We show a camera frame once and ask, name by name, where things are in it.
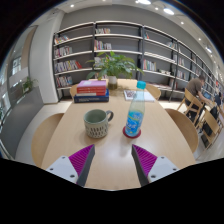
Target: ceramic mug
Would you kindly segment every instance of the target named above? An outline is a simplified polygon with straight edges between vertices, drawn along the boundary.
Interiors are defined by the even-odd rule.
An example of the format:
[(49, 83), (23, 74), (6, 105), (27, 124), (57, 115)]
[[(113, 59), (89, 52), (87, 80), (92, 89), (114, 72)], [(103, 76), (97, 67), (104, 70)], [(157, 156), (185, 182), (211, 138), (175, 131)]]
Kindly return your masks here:
[(90, 110), (84, 115), (86, 134), (91, 138), (102, 138), (108, 132), (108, 122), (113, 119), (114, 113), (110, 110)]

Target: desk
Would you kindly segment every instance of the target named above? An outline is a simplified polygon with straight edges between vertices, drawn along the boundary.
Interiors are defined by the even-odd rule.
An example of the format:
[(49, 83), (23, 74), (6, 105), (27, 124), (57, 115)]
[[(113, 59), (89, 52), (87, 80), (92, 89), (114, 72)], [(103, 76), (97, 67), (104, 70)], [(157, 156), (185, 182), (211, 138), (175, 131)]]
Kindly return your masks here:
[[(43, 159), (47, 169), (61, 155), (70, 156), (78, 150), (95, 144), (93, 158), (85, 187), (103, 190), (139, 188), (140, 183), (133, 157), (132, 144), (156, 156), (166, 156), (179, 169), (195, 164), (195, 159), (184, 136), (158, 101), (145, 103), (142, 134), (130, 139), (123, 135), (130, 101), (125, 101), (124, 89), (136, 89), (137, 80), (118, 80), (118, 89), (110, 90), (108, 103), (72, 103), (56, 128)], [(111, 110), (108, 134), (101, 139), (85, 133), (83, 116), (91, 109)]]

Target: ceiling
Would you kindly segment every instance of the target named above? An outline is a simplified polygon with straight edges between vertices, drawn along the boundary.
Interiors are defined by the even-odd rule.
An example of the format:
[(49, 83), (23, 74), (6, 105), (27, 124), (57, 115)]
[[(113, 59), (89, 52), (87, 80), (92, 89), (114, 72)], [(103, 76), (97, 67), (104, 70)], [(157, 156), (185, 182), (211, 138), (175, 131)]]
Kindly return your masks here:
[[(172, 5), (169, 5), (164, 1), (160, 0), (150, 0), (150, 1), (151, 1), (150, 5), (143, 5), (140, 3), (137, 4), (136, 0), (67, 0), (57, 5), (55, 9), (60, 9), (65, 13), (70, 13), (76, 10), (93, 6), (116, 4), (116, 5), (127, 5), (138, 7), (152, 11), (154, 13), (158, 13), (159, 15), (166, 17), (167, 19), (176, 23), (178, 26), (180, 26), (182, 29), (188, 32), (204, 49), (207, 45), (212, 50), (212, 57), (211, 57), (211, 54), (205, 49), (205, 53), (208, 54), (209, 57), (211, 57), (211, 59), (213, 60), (214, 66), (211, 69), (213, 70), (213, 73), (217, 79), (219, 78), (219, 74), (221, 74), (222, 79), (224, 80), (224, 64), (218, 51), (216, 50), (216, 47), (213, 45), (209, 37), (189, 17), (187, 17), (185, 14), (183, 14), (183, 12), (179, 11), (177, 8), (173, 7)], [(164, 7), (169, 7), (174, 12), (174, 15), (171, 16), (166, 14), (163, 11)], [(42, 19), (39, 18), (39, 23), (43, 20), (44, 16), (46, 17), (47, 14), (43, 15)]]

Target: chair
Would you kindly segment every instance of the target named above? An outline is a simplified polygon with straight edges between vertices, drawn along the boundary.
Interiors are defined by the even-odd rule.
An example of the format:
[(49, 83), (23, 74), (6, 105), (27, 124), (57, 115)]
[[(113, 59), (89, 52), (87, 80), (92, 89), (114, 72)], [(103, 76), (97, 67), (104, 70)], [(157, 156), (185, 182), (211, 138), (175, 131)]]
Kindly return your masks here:
[(152, 94), (152, 96), (156, 100), (159, 100), (159, 98), (161, 96), (161, 91), (157, 87), (150, 85), (150, 84), (146, 84), (146, 89), (149, 91), (149, 93)]
[(39, 125), (34, 133), (31, 144), (31, 152), (33, 161), (39, 168), (41, 168), (42, 161), (51, 137), (63, 115), (64, 113), (60, 113), (48, 117)]
[(194, 153), (198, 147), (198, 133), (191, 120), (177, 110), (173, 109), (165, 109), (165, 110), (173, 119), (177, 127), (180, 129), (192, 153)]
[(76, 84), (70, 88), (70, 95), (71, 95), (72, 99), (75, 96), (75, 94), (77, 93), (77, 86), (78, 86), (78, 84)]
[[(185, 102), (185, 99), (187, 99), (189, 102), (191, 102), (191, 104), (188, 106)], [(201, 110), (201, 108), (203, 107), (203, 105), (200, 103), (200, 101), (194, 97), (186, 88), (185, 88), (185, 95), (184, 95), (184, 99), (182, 100), (182, 102), (180, 103), (179, 107), (177, 108), (177, 110), (180, 109), (180, 107), (182, 106), (182, 104), (185, 104), (185, 106), (187, 107), (187, 110), (184, 112), (184, 114), (186, 115), (189, 111), (192, 111), (192, 112), (197, 112), (196, 116), (195, 116), (195, 119), (194, 119), (194, 122), (193, 124), (195, 124), (198, 116), (199, 116), (199, 112)], [(192, 106), (196, 105), (198, 106), (198, 109), (193, 109)]]
[(209, 125), (209, 127), (211, 128), (211, 130), (212, 130), (212, 134), (210, 136), (208, 136), (207, 133), (203, 130), (203, 134), (205, 135), (205, 137), (207, 138), (207, 140), (209, 142), (208, 146), (206, 147), (206, 149), (208, 149), (212, 144), (214, 144), (215, 140), (219, 136), (219, 134), (220, 134), (220, 127), (219, 127), (217, 121), (215, 120), (215, 118), (211, 115), (211, 113), (207, 109), (205, 109), (205, 114), (202, 117), (201, 121), (198, 123), (197, 127), (199, 126), (200, 128), (202, 128), (204, 122), (206, 122)]

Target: stack of books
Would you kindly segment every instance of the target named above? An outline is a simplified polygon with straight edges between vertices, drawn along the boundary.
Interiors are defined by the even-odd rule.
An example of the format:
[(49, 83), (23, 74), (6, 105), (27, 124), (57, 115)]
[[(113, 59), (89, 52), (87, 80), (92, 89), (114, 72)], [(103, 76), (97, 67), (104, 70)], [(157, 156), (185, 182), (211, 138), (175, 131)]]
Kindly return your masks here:
[(156, 71), (156, 62), (147, 61), (144, 59), (144, 70)]
[(179, 65), (182, 65), (182, 66), (184, 66), (184, 59), (182, 59), (182, 58), (179, 58)]
[(72, 77), (70, 75), (56, 78), (57, 88), (72, 85)]
[(145, 39), (149, 40), (149, 35), (147, 32), (145, 32)]
[(72, 54), (72, 48), (69, 46), (64, 46), (54, 51), (55, 58), (63, 57)]
[(71, 71), (71, 70), (82, 68), (80, 63), (76, 60), (55, 63), (54, 66), (55, 66), (55, 73), (66, 72), (66, 71)]
[(108, 102), (109, 90), (106, 88), (106, 80), (81, 81), (77, 86), (75, 103)]
[(178, 70), (177, 77), (186, 80), (186, 74)]
[(96, 29), (96, 34), (110, 34), (110, 29)]
[(69, 40), (69, 37), (66, 36), (66, 35), (63, 35), (61, 37), (55, 37), (54, 38), (54, 43), (55, 44), (60, 44), (60, 43), (63, 43), (64, 41), (67, 41), (67, 40)]
[(192, 55), (192, 60), (196, 63), (196, 56)]
[(173, 48), (173, 49), (177, 49), (177, 45), (173, 42), (167, 42), (166, 45)]
[(95, 40), (94, 50), (111, 50), (111, 44), (104, 44), (102, 41)]

